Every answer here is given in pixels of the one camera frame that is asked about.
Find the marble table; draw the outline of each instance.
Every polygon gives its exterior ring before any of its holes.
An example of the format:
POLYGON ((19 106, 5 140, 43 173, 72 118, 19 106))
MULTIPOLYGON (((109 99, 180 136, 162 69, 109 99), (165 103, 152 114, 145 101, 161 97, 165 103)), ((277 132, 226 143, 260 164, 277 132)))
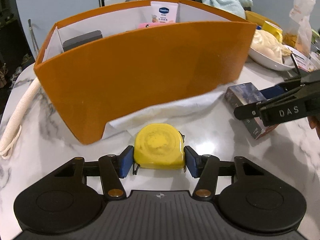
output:
MULTIPOLYGON (((19 76, 10 95, 0 125, 0 136, 22 94, 35 78, 32 67, 19 76)), ((236 83, 252 82, 258 89, 272 86, 283 79, 250 59, 236 83)), ((297 188, 307 200, 307 213, 299 232, 307 239, 320 239, 320 140, 309 128, 307 119, 279 125, 270 134, 254 140, 244 124, 234 118, 220 97, 213 106, 196 114, 171 118, 167 123, 186 135, 185 145, 199 154, 216 155, 231 161, 242 155, 297 188)), ((134 143, 128 132, 91 145, 81 145, 68 130, 45 93, 40 91, 24 116, 22 133, 9 160, 0 159, 0 236, 10 240, 21 229, 13 213, 15 197, 25 188, 76 156, 95 161, 105 154, 120 154, 134 143)), ((140 169, 122 179, 127 194, 132 189, 190 190, 197 179, 187 171, 140 169)), ((217 193, 231 183, 219 178, 217 193)), ((102 193, 99 178, 88 178, 88 185, 102 193)))

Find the cardboard box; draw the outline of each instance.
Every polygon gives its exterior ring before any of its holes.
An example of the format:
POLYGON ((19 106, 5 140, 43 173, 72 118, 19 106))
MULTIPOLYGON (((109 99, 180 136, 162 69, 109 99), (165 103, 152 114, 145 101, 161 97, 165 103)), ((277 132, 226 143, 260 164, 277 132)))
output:
MULTIPOLYGON (((225 99, 230 103, 232 109, 235 109, 237 106, 258 102, 266 98, 252 83, 245 83, 228 87, 225 99)), ((243 120, 243 123, 254 139, 266 135, 278 126, 275 124, 266 127, 259 117, 243 120)))
POLYGON ((83 144, 100 140, 112 120, 202 95, 241 73, 254 23, 191 0, 156 0, 179 4, 177 23, 137 29, 152 21, 151 1, 118 3, 71 16, 54 24, 42 44, 34 71, 83 144), (102 39, 63 51, 65 41, 97 30, 102 39), (123 50, 124 44, 137 49, 123 50), (149 47, 154 53, 139 49, 149 47))

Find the black clamp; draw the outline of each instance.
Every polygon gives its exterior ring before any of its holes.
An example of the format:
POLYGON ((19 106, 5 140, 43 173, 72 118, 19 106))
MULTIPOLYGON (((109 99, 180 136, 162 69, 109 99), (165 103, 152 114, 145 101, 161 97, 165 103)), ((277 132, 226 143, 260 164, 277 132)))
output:
POLYGON ((261 92, 267 95, 266 100, 236 107, 237 119, 260 117, 265 126, 270 126, 317 115, 320 113, 320 70, 302 78, 288 79, 261 92))

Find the yellow container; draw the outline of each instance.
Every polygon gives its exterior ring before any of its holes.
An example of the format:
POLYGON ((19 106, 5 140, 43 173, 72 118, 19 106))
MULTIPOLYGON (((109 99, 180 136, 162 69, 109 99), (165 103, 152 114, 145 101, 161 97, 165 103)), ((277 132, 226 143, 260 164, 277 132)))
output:
POLYGON ((256 23, 261 27, 263 26, 265 21, 273 23, 274 25, 277 25, 278 27, 280 27, 280 25, 278 23, 276 23, 276 22, 274 22, 274 21, 268 19, 267 17, 264 17, 258 13, 255 13, 255 12, 245 11, 245 17, 246 17, 247 21, 252 22, 252 23, 256 23))
POLYGON ((185 166, 182 136, 167 123, 149 124, 136 136, 133 158, 142 168, 181 169, 185 166))
POLYGON ((273 36, 276 37, 277 41, 279 41, 280 43, 282 43, 283 37, 282 37, 282 29, 280 27, 278 27, 277 25, 265 21, 262 28, 262 30, 271 33, 273 36))

